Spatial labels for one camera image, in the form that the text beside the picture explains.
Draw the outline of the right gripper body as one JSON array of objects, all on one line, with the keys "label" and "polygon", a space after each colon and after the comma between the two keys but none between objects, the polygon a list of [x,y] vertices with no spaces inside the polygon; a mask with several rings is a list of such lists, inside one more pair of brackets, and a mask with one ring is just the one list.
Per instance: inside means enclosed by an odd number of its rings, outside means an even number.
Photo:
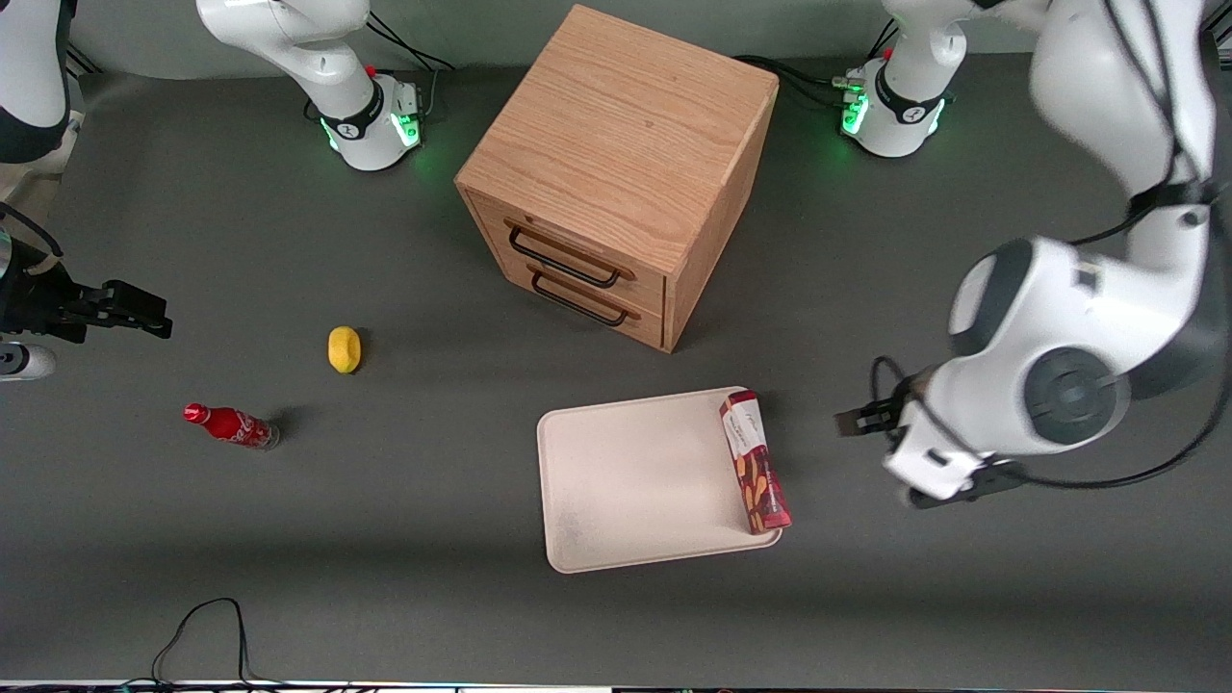
[{"label": "right gripper body", "polygon": [[1,281],[1,332],[51,335],[81,344],[90,327],[102,327],[99,312],[85,301],[87,289],[74,282],[57,258],[32,265],[7,261]]}]

